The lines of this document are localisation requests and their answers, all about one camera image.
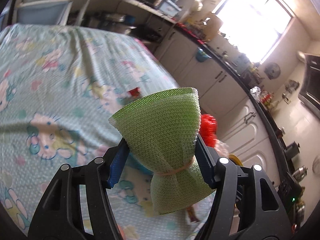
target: cabinet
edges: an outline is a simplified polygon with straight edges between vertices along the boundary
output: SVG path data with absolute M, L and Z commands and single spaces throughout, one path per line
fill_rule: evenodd
M 205 62 L 198 62 L 193 57 L 176 81 L 181 87 L 196 88 L 201 98 L 224 75 L 225 71 L 215 60 L 209 58 Z
M 195 43 L 178 31 L 173 30 L 168 33 L 168 38 L 156 50 L 155 57 L 173 78 L 177 78 L 178 73 L 194 57 L 197 48 Z
M 199 102 L 200 106 L 219 122 L 245 97 L 246 93 L 240 85 L 230 75 L 223 73 Z
M 218 120 L 217 137 L 229 146 L 229 153 L 237 156 L 244 166 L 259 164 L 275 182 L 275 187 L 280 184 L 268 133 L 248 97 Z

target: red mesh object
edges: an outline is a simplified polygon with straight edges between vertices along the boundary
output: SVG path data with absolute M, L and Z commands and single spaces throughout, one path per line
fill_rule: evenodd
M 217 131 L 217 122 L 216 119 L 209 114 L 201 115 L 201 124 L 199 134 L 203 139 L 205 145 L 209 147 L 214 147 L 216 144 L 216 131 Z

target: green sponge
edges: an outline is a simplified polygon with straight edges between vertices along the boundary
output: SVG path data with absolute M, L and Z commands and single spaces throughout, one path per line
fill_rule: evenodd
M 198 93 L 177 88 L 138 99 L 109 122 L 146 168 L 154 171 L 154 212 L 166 214 L 191 206 L 213 190 L 204 182 L 194 157 L 200 128 Z

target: pink rubber band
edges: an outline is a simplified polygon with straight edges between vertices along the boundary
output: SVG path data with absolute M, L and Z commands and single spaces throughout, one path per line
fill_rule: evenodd
M 184 166 L 182 166 L 182 167 L 180 167 L 180 168 L 178 168 L 176 170 L 173 170 L 173 171 L 169 171 L 169 172 L 165 172 L 165 173 L 156 173 L 156 175 L 159 175 L 159 176 L 162 177 L 162 176 L 170 176 L 170 175 L 176 174 L 176 173 L 178 173 L 180 171 L 183 171 L 183 170 L 189 168 L 190 165 L 194 162 L 194 160 L 195 160 L 195 156 L 193 155 L 191 160 L 186 165 L 184 165 Z

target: bright window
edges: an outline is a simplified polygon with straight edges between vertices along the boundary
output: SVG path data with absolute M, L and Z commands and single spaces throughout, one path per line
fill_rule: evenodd
M 216 15 L 220 32 L 252 62 L 267 55 L 291 20 L 277 0 L 226 0 Z

